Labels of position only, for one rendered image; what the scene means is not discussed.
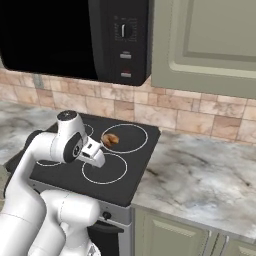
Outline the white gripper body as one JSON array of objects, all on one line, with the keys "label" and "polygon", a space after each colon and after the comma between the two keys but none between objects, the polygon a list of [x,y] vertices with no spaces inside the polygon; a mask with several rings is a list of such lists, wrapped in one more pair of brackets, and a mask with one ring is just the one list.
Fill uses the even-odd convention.
[{"label": "white gripper body", "polygon": [[85,152],[82,153],[82,157],[84,162],[87,162],[96,167],[102,167],[105,163],[105,156],[101,149],[99,149],[93,157],[90,157]]}]

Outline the brown chicken drumstick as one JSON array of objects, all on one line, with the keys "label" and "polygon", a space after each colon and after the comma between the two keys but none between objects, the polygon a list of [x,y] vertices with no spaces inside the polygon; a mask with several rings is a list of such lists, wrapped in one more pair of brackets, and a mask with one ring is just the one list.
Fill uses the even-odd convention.
[{"label": "brown chicken drumstick", "polygon": [[112,144],[118,144],[119,143],[119,137],[115,134],[104,134],[101,137],[102,142],[106,145],[106,146],[111,146]]}]

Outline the black hob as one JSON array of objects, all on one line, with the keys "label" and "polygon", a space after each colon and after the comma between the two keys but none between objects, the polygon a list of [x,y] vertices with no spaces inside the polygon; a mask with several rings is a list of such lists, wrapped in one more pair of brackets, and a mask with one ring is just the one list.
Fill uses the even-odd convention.
[{"label": "black hob", "polygon": [[98,168],[80,159],[69,164],[41,160],[33,168],[30,186],[63,189],[129,206],[160,137],[159,128],[89,114],[82,114],[81,118],[93,140],[99,141],[106,134],[119,138],[111,147],[101,148],[104,165]]}]

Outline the silver oven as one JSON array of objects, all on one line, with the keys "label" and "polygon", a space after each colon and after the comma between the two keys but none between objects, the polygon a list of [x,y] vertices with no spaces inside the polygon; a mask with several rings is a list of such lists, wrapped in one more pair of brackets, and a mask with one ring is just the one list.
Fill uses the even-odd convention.
[{"label": "silver oven", "polygon": [[[89,236],[98,246],[101,255],[135,256],[132,197],[127,197],[126,192],[120,186],[115,183],[93,184],[85,179],[79,179],[78,181],[71,179],[70,181],[57,183],[32,179],[30,184],[38,192],[46,189],[61,189],[97,199],[100,205],[98,221],[118,226],[124,230],[123,233],[110,234],[98,232],[89,227]],[[104,211],[109,212],[112,217],[105,220],[102,216]]]}]

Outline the grey-green base cupboard door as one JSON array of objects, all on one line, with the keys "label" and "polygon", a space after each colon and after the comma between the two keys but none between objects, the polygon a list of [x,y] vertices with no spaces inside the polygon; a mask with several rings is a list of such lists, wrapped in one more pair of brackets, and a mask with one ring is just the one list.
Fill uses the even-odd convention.
[{"label": "grey-green base cupboard door", "polygon": [[135,256],[202,256],[208,231],[134,209]]},{"label": "grey-green base cupboard door", "polygon": [[222,256],[256,256],[256,245],[230,240]]}]

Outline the black microwave oven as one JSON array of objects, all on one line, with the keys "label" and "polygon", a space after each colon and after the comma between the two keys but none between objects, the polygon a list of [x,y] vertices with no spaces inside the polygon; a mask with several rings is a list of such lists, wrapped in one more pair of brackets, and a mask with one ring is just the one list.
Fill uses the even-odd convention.
[{"label": "black microwave oven", "polygon": [[129,86],[151,74],[154,0],[0,0],[11,71]]}]

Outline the grey wall socket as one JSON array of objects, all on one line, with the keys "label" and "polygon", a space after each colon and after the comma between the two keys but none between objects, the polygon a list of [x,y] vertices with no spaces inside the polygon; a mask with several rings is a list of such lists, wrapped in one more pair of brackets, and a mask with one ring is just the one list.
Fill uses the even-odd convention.
[{"label": "grey wall socket", "polygon": [[43,89],[44,84],[43,84],[42,76],[40,74],[33,74],[32,77],[33,77],[33,82],[35,87],[39,89]]}]

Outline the grey-green wall cupboard door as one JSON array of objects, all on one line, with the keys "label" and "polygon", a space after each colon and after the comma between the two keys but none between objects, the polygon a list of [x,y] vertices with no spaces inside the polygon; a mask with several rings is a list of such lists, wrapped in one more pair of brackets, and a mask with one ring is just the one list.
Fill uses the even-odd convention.
[{"label": "grey-green wall cupboard door", "polygon": [[256,99],[256,0],[155,0],[152,85]]}]

